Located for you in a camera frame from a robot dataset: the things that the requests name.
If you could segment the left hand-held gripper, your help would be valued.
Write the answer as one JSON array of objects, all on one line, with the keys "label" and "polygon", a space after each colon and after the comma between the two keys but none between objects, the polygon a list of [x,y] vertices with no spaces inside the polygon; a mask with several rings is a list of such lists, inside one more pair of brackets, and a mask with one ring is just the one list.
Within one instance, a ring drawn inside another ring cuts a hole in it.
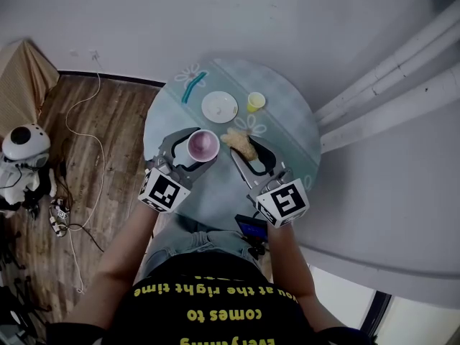
[{"label": "left hand-held gripper", "polygon": [[189,166],[173,164],[175,148],[198,130],[199,127],[181,129],[163,139],[158,155],[148,162],[139,201],[159,213],[165,213],[174,211],[190,195],[193,183],[217,161],[214,157]]}]

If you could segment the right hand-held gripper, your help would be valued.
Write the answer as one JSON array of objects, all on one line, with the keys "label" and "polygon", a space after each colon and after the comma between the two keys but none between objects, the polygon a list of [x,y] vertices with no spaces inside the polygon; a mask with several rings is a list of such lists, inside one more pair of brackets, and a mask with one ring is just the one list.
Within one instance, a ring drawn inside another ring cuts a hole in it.
[{"label": "right hand-held gripper", "polygon": [[[256,170],[252,161],[248,162],[238,150],[230,149],[236,168],[251,189],[247,198],[274,228],[292,223],[310,207],[300,178],[295,179],[293,171],[286,168],[278,146],[252,135],[249,143],[256,150],[257,161],[264,170]],[[264,180],[267,175],[274,176]]]}]

